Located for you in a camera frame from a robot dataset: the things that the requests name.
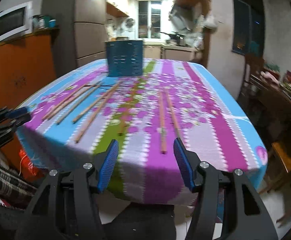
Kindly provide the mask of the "wooden chopstick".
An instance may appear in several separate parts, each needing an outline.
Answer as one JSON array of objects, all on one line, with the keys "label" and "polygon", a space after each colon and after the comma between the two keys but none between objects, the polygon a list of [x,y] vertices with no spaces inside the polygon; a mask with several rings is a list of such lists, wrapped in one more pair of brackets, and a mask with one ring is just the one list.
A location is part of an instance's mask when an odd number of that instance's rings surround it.
[{"label": "wooden chopstick", "polygon": [[57,105],[53,106],[48,113],[42,117],[42,120],[46,120],[47,118],[49,118],[52,113],[58,108],[60,107],[63,103],[65,103],[69,98],[71,98],[76,92],[78,92],[80,89],[82,89],[83,87],[87,86],[88,82],[81,85],[80,87],[78,87],[76,90],[74,90],[73,92],[71,92],[71,94],[68,94],[62,101],[60,101]]},{"label": "wooden chopstick", "polygon": [[59,125],[71,112],[73,112],[87,97],[89,97],[100,86],[101,83],[99,82],[92,89],[89,89],[88,92],[85,92],[84,96],[80,96],[79,100],[63,116],[58,118],[58,120],[55,122],[56,125]]},{"label": "wooden chopstick", "polygon": [[172,122],[173,122],[175,134],[177,135],[178,138],[182,138],[181,133],[180,133],[180,126],[179,126],[179,123],[178,123],[178,119],[177,119],[177,116],[174,113],[173,104],[172,104],[172,101],[171,101],[171,99],[169,97],[169,92],[168,92],[167,89],[165,89],[165,94],[166,94],[166,97],[167,97],[167,103],[168,103],[168,106],[169,106],[169,109],[170,109],[170,113],[171,113],[171,117],[172,117]]},{"label": "wooden chopstick", "polygon": [[165,108],[162,92],[159,91],[159,115],[160,115],[160,135],[161,135],[161,152],[167,152],[166,132],[165,132]]},{"label": "wooden chopstick", "polygon": [[87,92],[89,89],[92,89],[95,85],[97,85],[100,81],[97,81],[96,83],[93,84],[87,84],[87,86],[83,87],[80,89],[78,92],[76,92],[71,98],[69,98],[65,103],[63,103],[60,107],[58,107],[52,115],[47,118],[46,120],[50,120],[52,117],[54,117],[56,114],[58,114],[61,110],[63,110],[65,107],[70,105],[73,101],[75,101],[78,97],[83,95],[85,92]]},{"label": "wooden chopstick", "polygon": [[96,104],[101,102],[102,100],[105,100],[105,98],[110,95],[111,92],[113,92],[119,85],[121,84],[121,81],[113,85],[109,90],[107,90],[103,95],[101,95],[98,99],[94,100],[93,103],[91,103],[89,106],[87,106],[79,115],[77,115],[72,122],[75,124],[79,119],[81,119],[90,109],[92,109]]},{"label": "wooden chopstick", "polygon": [[79,130],[78,134],[75,136],[75,139],[74,139],[74,142],[76,144],[81,140],[81,138],[83,137],[83,135],[85,134],[85,132],[87,131],[89,126],[93,123],[94,119],[97,117],[97,115],[99,114],[101,109],[106,105],[106,103],[112,97],[114,91],[119,87],[119,85],[121,83],[122,83],[122,81],[119,81],[118,83],[116,83],[100,99],[98,99],[96,101],[96,103],[99,103],[100,101],[101,101],[101,103],[97,107],[97,109],[85,120],[83,125],[80,127],[80,130]]},{"label": "wooden chopstick", "polygon": [[133,97],[136,94],[137,88],[138,88],[138,84],[136,84],[133,87],[133,90],[132,90],[131,94],[128,97],[128,101],[126,102],[125,111],[123,112],[123,114],[121,116],[121,119],[120,119],[120,128],[119,128],[119,131],[118,131],[118,135],[119,136],[122,136],[123,133],[124,133],[125,122],[126,122],[127,116],[129,115],[129,109],[131,108]]}]

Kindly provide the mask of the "kitchen counter cabinets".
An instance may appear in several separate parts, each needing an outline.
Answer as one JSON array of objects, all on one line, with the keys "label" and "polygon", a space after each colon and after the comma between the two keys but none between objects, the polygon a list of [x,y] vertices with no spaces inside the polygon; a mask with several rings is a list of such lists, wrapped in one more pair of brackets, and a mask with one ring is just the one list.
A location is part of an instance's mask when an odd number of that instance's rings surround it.
[{"label": "kitchen counter cabinets", "polygon": [[143,45],[143,57],[147,59],[200,62],[203,53],[191,47],[172,46],[161,43],[146,43]]}]

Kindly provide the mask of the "kitchen window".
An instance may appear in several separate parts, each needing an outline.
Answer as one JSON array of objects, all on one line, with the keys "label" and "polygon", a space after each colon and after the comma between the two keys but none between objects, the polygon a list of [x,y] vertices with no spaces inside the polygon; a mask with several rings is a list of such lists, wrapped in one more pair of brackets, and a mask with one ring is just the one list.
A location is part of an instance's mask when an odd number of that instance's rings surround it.
[{"label": "kitchen window", "polygon": [[138,38],[161,38],[161,1],[138,1]]}]

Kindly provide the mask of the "orange wooden cabinet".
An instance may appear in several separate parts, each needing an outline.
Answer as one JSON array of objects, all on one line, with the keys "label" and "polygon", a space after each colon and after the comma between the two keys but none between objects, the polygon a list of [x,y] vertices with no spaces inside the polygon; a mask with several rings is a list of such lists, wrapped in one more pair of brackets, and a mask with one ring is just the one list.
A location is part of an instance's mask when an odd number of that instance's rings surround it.
[{"label": "orange wooden cabinet", "polygon": [[0,108],[15,108],[56,79],[52,45],[58,28],[0,42]]}]

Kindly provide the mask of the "plaid cloth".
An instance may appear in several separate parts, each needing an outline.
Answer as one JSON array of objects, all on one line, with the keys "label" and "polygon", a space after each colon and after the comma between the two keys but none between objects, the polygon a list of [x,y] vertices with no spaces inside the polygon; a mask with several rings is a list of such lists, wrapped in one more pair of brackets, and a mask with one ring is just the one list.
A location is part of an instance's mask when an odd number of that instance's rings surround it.
[{"label": "plaid cloth", "polygon": [[0,168],[0,196],[15,202],[28,202],[36,191],[37,188]]}]

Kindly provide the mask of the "floral striped tablecloth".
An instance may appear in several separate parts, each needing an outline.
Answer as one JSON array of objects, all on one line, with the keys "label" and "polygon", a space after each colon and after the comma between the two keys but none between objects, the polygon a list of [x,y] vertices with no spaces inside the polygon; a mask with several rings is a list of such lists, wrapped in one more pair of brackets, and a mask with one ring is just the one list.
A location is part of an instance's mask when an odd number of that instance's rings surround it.
[{"label": "floral striped tablecloth", "polygon": [[[105,59],[88,63],[53,81],[24,103],[32,119],[17,130],[18,139],[32,163],[42,169],[73,170],[119,143],[119,155],[108,186],[117,198],[145,204],[191,205],[195,198],[185,187],[173,154],[174,131],[165,89],[173,104],[186,149],[218,170],[243,170],[254,187],[265,175],[268,156],[256,129],[236,100],[203,66],[173,60],[144,60],[143,76],[107,75]],[[78,100],[50,120],[48,111],[81,85],[100,81],[59,125]],[[113,85],[122,81],[81,140],[75,136],[101,102],[75,124],[72,120]],[[120,119],[133,87],[138,84],[122,136]],[[159,91],[165,108],[167,152],[161,152]]]}]

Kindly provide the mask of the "dark wooden dining table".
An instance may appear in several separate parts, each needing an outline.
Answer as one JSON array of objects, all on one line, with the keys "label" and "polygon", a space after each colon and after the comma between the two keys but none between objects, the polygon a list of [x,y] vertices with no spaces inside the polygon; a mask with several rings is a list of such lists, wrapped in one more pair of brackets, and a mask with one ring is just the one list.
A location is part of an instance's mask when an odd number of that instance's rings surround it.
[{"label": "dark wooden dining table", "polygon": [[249,84],[257,88],[256,96],[267,109],[271,120],[278,121],[280,131],[291,136],[291,97],[282,87],[262,76],[251,75]]}]

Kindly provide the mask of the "white microwave oven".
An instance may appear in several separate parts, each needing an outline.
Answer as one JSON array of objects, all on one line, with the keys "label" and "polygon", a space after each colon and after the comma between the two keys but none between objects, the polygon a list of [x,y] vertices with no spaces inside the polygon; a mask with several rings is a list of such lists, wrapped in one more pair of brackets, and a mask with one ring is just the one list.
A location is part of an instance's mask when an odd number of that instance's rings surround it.
[{"label": "white microwave oven", "polygon": [[29,1],[0,12],[0,42],[15,35],[33,32],[33,2]]}]

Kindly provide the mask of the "blue lidded jar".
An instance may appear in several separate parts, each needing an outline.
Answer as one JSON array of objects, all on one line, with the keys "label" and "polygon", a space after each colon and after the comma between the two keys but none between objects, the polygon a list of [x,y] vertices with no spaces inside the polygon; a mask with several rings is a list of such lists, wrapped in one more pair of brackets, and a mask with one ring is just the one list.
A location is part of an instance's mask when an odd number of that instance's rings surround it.
[{"label": "blue lidded jar", "polygon": [[55,28],[56,27],[56,20],[55,19],[49,20],[48,27]]}]

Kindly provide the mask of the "blue perforated utensil holder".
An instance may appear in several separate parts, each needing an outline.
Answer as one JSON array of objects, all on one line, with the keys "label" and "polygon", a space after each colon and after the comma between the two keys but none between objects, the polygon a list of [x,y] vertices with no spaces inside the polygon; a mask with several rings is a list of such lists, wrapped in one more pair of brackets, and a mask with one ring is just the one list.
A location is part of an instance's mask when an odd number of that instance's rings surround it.
[{"label": "blue perforated utensil holder", "polygon": [[143,75],[143,41],[121,40],[106,42],[109,77]]}]

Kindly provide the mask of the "grey refrigerator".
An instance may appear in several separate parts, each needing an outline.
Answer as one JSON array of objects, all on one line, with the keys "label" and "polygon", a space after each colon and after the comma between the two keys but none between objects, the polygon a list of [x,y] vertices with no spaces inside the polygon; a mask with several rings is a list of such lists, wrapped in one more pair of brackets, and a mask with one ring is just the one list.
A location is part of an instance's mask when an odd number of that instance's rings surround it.
[{"label": "grey refrigerator", "polygon": [[52,45],[58,77],[106,57],[106,0],[42,0],[41,14],[59,29]]}]

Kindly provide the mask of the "black wok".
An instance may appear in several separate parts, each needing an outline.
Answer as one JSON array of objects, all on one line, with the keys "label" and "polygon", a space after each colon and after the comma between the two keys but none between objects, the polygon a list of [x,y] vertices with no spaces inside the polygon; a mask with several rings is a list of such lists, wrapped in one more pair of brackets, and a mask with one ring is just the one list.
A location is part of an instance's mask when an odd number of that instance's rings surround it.
[{"label": "black wok", "polygon": [[172,33],[165,33],[160,31],[160,33],[168,35],[170,39],[175,40],[176,42],[180,42],[182,38],[184,38],[183,34],[179,34],[178,32],[173,31]]}]

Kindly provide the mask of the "dark curtained window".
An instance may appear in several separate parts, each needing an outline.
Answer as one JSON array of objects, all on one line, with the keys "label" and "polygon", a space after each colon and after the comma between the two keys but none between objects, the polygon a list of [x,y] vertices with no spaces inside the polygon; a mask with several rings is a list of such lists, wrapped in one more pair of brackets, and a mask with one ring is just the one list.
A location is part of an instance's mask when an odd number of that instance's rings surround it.
[{"label": "dark curtained window", "polygon": [[263,0],[233,0],[234,31],[232,51],[262,57],[265,39]]}]

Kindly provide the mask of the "white plastic bag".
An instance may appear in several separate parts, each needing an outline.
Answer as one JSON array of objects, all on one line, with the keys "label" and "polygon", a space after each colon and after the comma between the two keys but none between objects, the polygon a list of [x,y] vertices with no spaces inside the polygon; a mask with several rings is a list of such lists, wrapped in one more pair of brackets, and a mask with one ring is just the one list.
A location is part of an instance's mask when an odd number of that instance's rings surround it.
[{"label": "white plastic bag", "polygon": [[218,28],[218,21],[216,20],[211,11],[207,14],[204,20],[204,27],[211,30]]}]

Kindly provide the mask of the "range hood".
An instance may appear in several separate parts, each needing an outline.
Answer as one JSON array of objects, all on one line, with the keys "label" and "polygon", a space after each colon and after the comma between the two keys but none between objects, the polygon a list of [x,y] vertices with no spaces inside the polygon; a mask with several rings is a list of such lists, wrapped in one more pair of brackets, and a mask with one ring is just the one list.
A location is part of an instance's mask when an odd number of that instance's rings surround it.
[{"label": "range hood", "polygon": [[179,33],[186,34],[194,30],[200,14],[200,4],[186,8],[175,4],[169,13],[169,20]]}]

